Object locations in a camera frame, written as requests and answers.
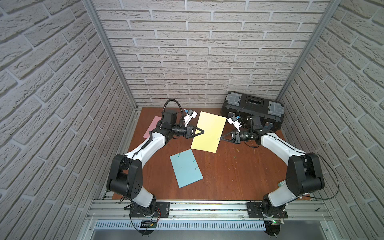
white brick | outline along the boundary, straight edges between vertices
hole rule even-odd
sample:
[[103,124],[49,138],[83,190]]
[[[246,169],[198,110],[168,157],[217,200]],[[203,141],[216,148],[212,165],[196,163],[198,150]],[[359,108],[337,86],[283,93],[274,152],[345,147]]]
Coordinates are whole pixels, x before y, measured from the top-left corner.
[[340,70],[348,75],[353,81],[374,100],[378,101],[384,97],[384,90],[380,86],[374,84],[367,76],[358,72],[349,62],[341,60],[338,64]]
[[327,25],[327,29],[348,43],[351,43],[356,37],[356,34],[349,28],[332,18]]
[[189,68],[189,73],[230,73],[230,68]]
[[48,60],[48,65],[54,70],[59,70],[82,46],[87,43],[83,35],[80,35],[68,46],[65,46],[51,59]]
[[294,41],[291,45],[292,48],[304,48],[307,41]]
[[380,8],[378,13],[373,17],[372,21],[384,25],[384,9]]
[[121,8],[119,0],[94,0],[93,3],[95,4],[96,8]]
[[210,12],[152,11],[154,20],[210,21]]
[[136,54],[116,54],[119,61],[137,61]]
[[269,13],[214,12],[213,21],[252,21],[267,22]]
[[332,90],[335,96],[346,106],[353,116],[358,117],[364,113],[363,109],[361,109],[352,97],[349,96],[339,85],[337,85],[331,77],[325,79],[324,83],[327,84],[330,90]]
[[359,36],[353,44],[353,47],[370,57],[371,60],[384,65],[384,51],[373,41]]
[[72,5],[71,11],[73,12],[74,16],[77,18],[80,17],[83,13],[87,12],[87,10],[85,10],[83,2],[78,2]]
[[29,52],[32,47],[22,36],[0,45],[0,69]]
[[114,47],[115,53],[159,53],[156,47]]
[[71,22],[75,20],[70,9],[55,15],[53,18],[45,21],[41,24],[36,25],[30,31],[25,33],[26,38],[33,46],[41,44],[61,29],[65,28]]
[[319,39],[316,43],[316,47],[318,49],[321,50],[321,52],[327,57],[329,58],[333,63],[337,63],[339,61],[339,59],[341,58],[341,55],[339,53],[337,53],[335,50],[333,50],[328,44],[326,44],[323,40]]
[[303,23],[300,26],[299,31],[309,31],[309,32],[312,32],[315,29],[316,25],[317,25],[317,23]]
[[186,30],[185,22],[130,21],[132,29]]
[[131,9],[162,9],[162,10],[185,10],[183,0],[122,0],[123,5]]
[[206,74],[166,74],[166,79],[206,79]]
[[78,70],[77,72],[79,72],[79,76],[81,75],[84,75],[86,73],[86,71],[89,69],[89,76],[91,78],[94,78],[96,76],[96,74],[98,73],[98,71],[101,69],[101,67],[104,65],[105,61],[107,61],[108,59],[108,55],[106,52],[104,52],[100,57],[99,59],[96,61],[95,64],[89,66],[88,65],[90,64],[91,61],[93,61],[93,58],[88,58],[85,62],[83,62],[83,64],[81,66],[84,66],[83,68],[81,68],[81,71]]
[[188,73],[188,69],[187,68],[143,68],[143,72],[144,73]]
[[45,123],[45,121],[51,116],[60,103],[66,98],[68,91],[66,88],[61,88],[55,95],[41,108],[33,117],[22,126],[22,128],[13,136],[13,139],[26,144],[35,132]]
[[65,81],[65,86],[72,90],[74,86],[80,81],[80,79],[84,77],[88,70],[94,66],[95,60],[96,59],[94,57],[90,57],[84,61],[80,67],[68,78],[68,80]]
[[318,22],[322,13],[278,13],[272,14],[272,22]]
[[160,48],[160,52],[169,54],[208,54],[208,48]]
[[297,48],[262,48],[260,55],[300,55],[302,49]]
[[25,0],[25,1],[2,1],[0,7],[7,13],[18,10],[24,6],[38,2],[39,0]]
[[308,40],[311,33],[286,33],[286,32],[267,32],[265,39],[268,40]]
[[324,55],[320,54],[316,61],[323,66],[323,68],[338,82],[338,84],[340,84],[340,86],[345,86],[349,82],[349,79],[340,70],[334,67],[333,64],[326,57],[324,57]]
[[83,34],[87,40],[91,39],[91,37],[96,34],[96,30],[93,24],[89,24],[88,27],[84,29]]
[[281,56],[237,55],[236,61],[279,62]]
[[208,74],[209,79],[249,79],[249,74]]
[[275,73],[275,69],[234,68],[232,73],[273,74]]
[[343,23],[380,44],[384,43],[384,40],[382,39],[384,28],[381,26],[369,23],[365,19],[357,17],[351,13],[347,13],[343,19]]
[[241,23],[233,22],[188,22],[189,30],[240,30]]
[[38,71],[33,73],[24,83],[15,87],[1,98],[0,101],[0,120],[12,112],[27,97],[38,89],[52,76],[51,69],[44,65]]
[[251,79],[256,79],[256,80],[285,80],[286,75],[252,74]]
[[80,59],[80,61],[84,62],[84,60],[94,51],[99,43],[99,36],[94,35],[93,38],[91,38],[89,42],[77,53],[77,57]]
[[161,67],[161,62],[155,62],[155,61],[120,61],[120,66],[123,68],[123,67]]
[[240,47],[243,48],[287,48],[291,41],[269,41],[269,40],[241,40]]
[[258,48],[211,48],[211,54],[254,54],[259,51]]
[[295,63],[298,57],[296,56],[284,56],[282,63]]
[[105,30],[125,30],[129,29],[128,22],[125,20],[104,20],[103,26]]
[[[91,82],[89,77],[85,77],[82,81],[76,86],[76,89],[72,92],[71,96],[56,110],[56,114],[64,119],[64,117],[69,113],[73,105],[80,98],[81,94],[85,91],[89,83]],[[84,93],[83,97],[79,100],[79,104],[84,107],[84,98],[86,98],[87,92]]]
[[30,118],[30,116],[37,110],[41,104],[34,98],[30,99],[26,104],[18,108],[11,116],[9,116],[0,125],[0,144],[4,144],[6,140],[13,136],[18,128],[22,127]]
[[151,54],[140,54],[140,60],[143,60],[143,61],[187,61],[187,55],[151,55]]
[[376,5],[363,0],[355,0],[355,1],[343,0],[340,3],[340,5],[361,16],[364,16],[365,18],[372,17],[377,10]]
[[230,55],[189,55],[190,61],[233,61]]
[[139,10],[99,10],[99,16],[102,20],[150,20],[149,11]]
[[189,46],[203,46],[203,47],[238,47],[238,40],[189,40]]
[[0,19],[0,41],[3,41],[48,17],[43,6],[36,4]]
[[210,62],[209,67],[211,68],[251,68],[253,62]]
[[17,82],[6,71],[0,72],[0,94],[5,93]]
[[245,1],[194,1],[187,2],[188,10],[230,10],[244,11]]
[[165,68],[206,68],[208,66],[207,62],[201,62],[201,61],[188,61],[188,62],[163,62],[163,67]]
[[381,125],[384,123],[384,112],[378,106],[373,104],[373,101],[368,95],[361,91],[354,83],[350,83],[346,91],[355,99],[373,118]]
[[58,11],[74,4],[76,0],[67,0],[67,1],[61,1],[61,0],[45,0],[44,5],[48,9],[50,14],[57,13]]
[[[146,79],[146,82],[147,84],[188,84],[188,79]],[[145,98],[157,97],[153,97],[153,95],[147,95]]]
[[62,33],[67,41],[71,41],[90,23],[91,19],[89,18],[88,14],[83,14],[81,17],[76,19],[75,22],[71,23]]
[[365,69],[364,73],[367,74],[375,83],[384,87],[384,70],[374,63],[370,63]]
[[127,79],[134,79],[134,78],[139,78],[139,79],[144,79],[144,78],[159,78],[159,79],[164,79],[164,74],[150,74],[150,73],[137,73],[137,74],[125,74],[125,77]]
[[312,2],[308,8],[309,12],[324,12],[328,6],[328,1],[326,2]]
[[246,22],[243,30],[246,31],[296,31],[298,23],[251,23]]
[[136,43],[138,46],[187,46],[187,40],[181,39],[136,39]]
[[159,38],[209,38],[208,31],[157,31]]
[[328,43],[334,49],[336,49],[339,53],[342,53],[343,57],[350,60],[353,64],[355,64],[360,69],[364,67],[369,61],[366,57],[359,54],[349,46],[345,45],[336,36],[331,37]]
[[110,38],[112,46],[134,46],[135,43],[130,38]]
[[32,72],[38,65],[47,60],[66,44],[62,35],[51,38],[38,49],[31,52],[24,58],[10,65],[9,70],[18,78],[23,78]]
[[247,11],[303,12],[306,2],[249,2]]
[[263,39],[264,32],[213,31],[212,39]]

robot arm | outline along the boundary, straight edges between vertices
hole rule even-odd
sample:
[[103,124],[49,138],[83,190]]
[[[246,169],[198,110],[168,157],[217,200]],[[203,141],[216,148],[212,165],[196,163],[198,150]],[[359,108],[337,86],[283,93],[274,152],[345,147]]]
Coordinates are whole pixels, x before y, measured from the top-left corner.
[[[185,126],[183,126],[181,122],[176,124],[177,112],[165,111],[165,107],[169,101],[175,101],[181,109],[180,104],[176,100],[168,100],[163,108],[162,119],[157,123],[157,127],[149,132],[149,138],[125,155],[118,154],[114,157],[107,181],[108,190],[131,199],[138,205],[138,208],[145,216],[153,215],[156,206],[156,197],[142,186],[142,168],[144,165],[155,152],[164,147],[173,136],[192,138],[204,133],[202,129],[187,126],[189,121],[197,115],[197,113],[191,109],[185,111],[187,114],[190,113],[188,115],[189,117],[184,118]],[[193,134],[195,129],[201,132]],[[123,173],[123,170],[127,169],[129,169],[128,174]]]

blue paper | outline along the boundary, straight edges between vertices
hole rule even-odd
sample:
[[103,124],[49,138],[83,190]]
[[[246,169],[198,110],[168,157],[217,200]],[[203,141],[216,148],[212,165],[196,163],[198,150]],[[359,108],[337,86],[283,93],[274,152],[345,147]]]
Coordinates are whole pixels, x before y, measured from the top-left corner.
[[192,149],[170,156],[179,187],[203,179]]

black cable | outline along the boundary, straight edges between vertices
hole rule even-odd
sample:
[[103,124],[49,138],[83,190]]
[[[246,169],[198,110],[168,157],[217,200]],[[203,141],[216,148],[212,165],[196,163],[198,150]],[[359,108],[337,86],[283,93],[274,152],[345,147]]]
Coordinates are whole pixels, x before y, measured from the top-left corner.
[[180,117],[179,126],[182,126],[182,123],[183,123],[183,109],[181,108],[180,103],[179,103],[176,99],[173,99],[173,98],[168,99],[168,100],[164,103],[163,112],[166,110],[167,104],[168,104],[169,102],[171,102],[171,101],[172,101],[172,102],[175,102],[175,103],[179,106],[179,108],[180,108],[181,117]]
[[325,161],[325,159],[320,154],[317,154],[317,153],[315,153],[315,154],[317,156],[321,157],[321,159],[328,165],[328,167],[332,170],[333,174],[336,176],[337,191],[336,191],[336,193],[332,197],[328,197],[328,198],[319,198],[319,197],[311,197],[311,196],[307,196],[307,197],[310,197],[310,198],[313,198],[313,199],[319,199],[319,200],[330,200],[330,199],[333,199],[333,198],[335,198],[337,196],[337,194],[339,193],[339,190],[340,190],[339,179],[337,177],[336,172],[331,167],[331,165],[327,161]]

metal vent grille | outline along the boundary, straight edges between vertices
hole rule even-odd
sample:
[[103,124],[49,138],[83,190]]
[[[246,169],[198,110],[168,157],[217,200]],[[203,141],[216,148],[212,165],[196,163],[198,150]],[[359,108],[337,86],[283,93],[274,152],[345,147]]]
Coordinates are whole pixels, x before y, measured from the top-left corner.
[[[142,220],[133,220],[139,230]],[[134,229],[130,220],[98,220],[96,229]],[[265,231],[262,220],[160,220],[156,230],[231,230],[231,231]]]

